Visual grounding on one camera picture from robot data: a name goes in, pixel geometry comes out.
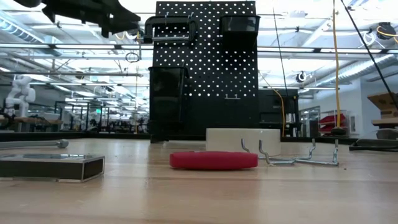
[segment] white foam block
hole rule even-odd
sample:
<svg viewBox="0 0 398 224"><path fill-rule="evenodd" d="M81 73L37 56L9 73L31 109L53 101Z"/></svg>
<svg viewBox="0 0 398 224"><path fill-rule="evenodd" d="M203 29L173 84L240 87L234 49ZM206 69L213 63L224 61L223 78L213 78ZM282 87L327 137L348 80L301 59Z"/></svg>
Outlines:
<svg viewBox="0 0 398 224"><path fill-rule="evenodd" d="M234 129L208 128L206 130L207 151L244 152L241 146L244 139L246 148L251 153L259 153L259 140L262 140L262 149L270 156L280 155L279 129Z"/></svg>

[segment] red object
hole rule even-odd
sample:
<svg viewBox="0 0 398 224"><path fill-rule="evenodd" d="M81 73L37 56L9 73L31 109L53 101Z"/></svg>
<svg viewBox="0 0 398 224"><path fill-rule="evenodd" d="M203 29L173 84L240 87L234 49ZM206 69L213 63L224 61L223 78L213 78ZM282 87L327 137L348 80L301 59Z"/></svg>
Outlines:
<svg viewBox="0 0 398 224"><path fill-rule="evenodd" d="M340 114L340 122L343 122L345 119L346 119L346 117L344 116L344 114L341 113ZM319 121L319 124L320 125L322 125L322 124L334 124L335 121L337 121L337 114L336 115L329 115L329 116L326 116L326 117L322 118Z"/></svg>
<svg viewBox="0 0 398 224"><path fill-rule="evenodd" d="M248 152L175 152L170 166L191 170L238 170L257 167L257 154Z"/></svg>

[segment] wooden tabletop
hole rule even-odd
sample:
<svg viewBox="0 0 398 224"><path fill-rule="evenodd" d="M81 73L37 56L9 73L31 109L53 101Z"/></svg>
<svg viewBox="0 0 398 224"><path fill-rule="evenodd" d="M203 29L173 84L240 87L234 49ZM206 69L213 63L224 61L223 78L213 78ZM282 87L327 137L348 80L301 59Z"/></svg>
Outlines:
<svg viewBox="0 0 398 224"><path fill-rule="evenodd" d="M288 156L310 144L282 143ZM0 182L0 223L393 223L398 220L398 153L349 152L339 167L306 164L234 172L173 170L169 154L204 142L76 139L67 149L0 153L104 154L105 175L82 184ZM314 159L331 161L333 145Z"/></svg>

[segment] metal hook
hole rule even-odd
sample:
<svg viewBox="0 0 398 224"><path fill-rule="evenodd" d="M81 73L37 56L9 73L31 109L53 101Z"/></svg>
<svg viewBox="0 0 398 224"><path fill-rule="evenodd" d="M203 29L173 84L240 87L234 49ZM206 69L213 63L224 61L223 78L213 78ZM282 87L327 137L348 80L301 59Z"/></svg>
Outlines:
<svg viewBox="0 0 398 224"><path fill-rule="evenodd" d="M312 151L316 148L315 139L312 139L312 147L310 148L310 153L308 156L297 157L296 159L311 159L312 158Z"/></svg>
<svg viewBox="0 0 398 224"><path fill-rule="evenodd" d="M250 150L249 150L249 149L245 146L245 144L244 144L244 139L241 139L241 145L242 145L242 149L243 149L243 150L245 150L246 152L250 152ZM290 164L293 164L293 163L295 162L295 160L270 159L268 153L267 153L267 152L264 152L264 150L262 150L262 140L259 140L259 152L260 152L261 154L265 155L265 156L264 156L264 157L263 157L263 156L259 156L258 158L259 158L259 159L265 159L266 162L267 162L269 165L272 165L272 166L273 166L274 164L290 165Z"/></svg>
<svg viewBox="0 0 398 224"><path fill-rule="evenodd" d="M166 15L164 15L164 24L167 25L167 16L169 15L169 12L166 12Z"/></svg>
<svg viewBox="0 0 398 224"><path fill-rule="evenodd" d="M187 23L189 23L189 18L191 18L192 16L193 16L193 12L191 12L191 14L188 16Z"/></svg>
<svg viewBox="0 0 398 224"><path fill-rule="evenodd" d="M259 157L259 159L265 159L266 162L267 162L269 165L292 165L292 164L294 164L295 161L296 161L295 159L290 159L290 160L278 159L277 161L272 161L272 160L269 158L268 152L264 152L264 151L262 150L262 140L259 140L259 152L260 152L261 154L265 155L264 158L260 158L260 157Z"/></svg>
<svg viewBox="0 0 398 224"><path fill-rule="evenodd" d="M318 164L318 165L326 165L326 166L338 166L338 140L335 141L335 150L333 151L333 161L332 162L322 162L322 161L311 161L307 159L296 159L297 162L307 163L307 164Z"/></svg>
<svg viewBox="0 0 398 224"><path fill-rule="evenodd" d="M241 145L242 149L245 150L246 152L250 153L250 150L244 145L244 139L241 139Z"/></svg>

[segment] red disc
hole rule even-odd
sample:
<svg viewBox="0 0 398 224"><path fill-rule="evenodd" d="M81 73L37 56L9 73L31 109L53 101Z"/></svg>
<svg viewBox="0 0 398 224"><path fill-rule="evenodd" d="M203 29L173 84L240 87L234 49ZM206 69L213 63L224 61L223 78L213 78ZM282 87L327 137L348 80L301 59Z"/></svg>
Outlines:
<svg viewBox="0 0 398 224"><path fill-rule="evenodd" d="M257 167L257 154L248 152L175 152L170 166L192 170L238 170Z"/></svg>

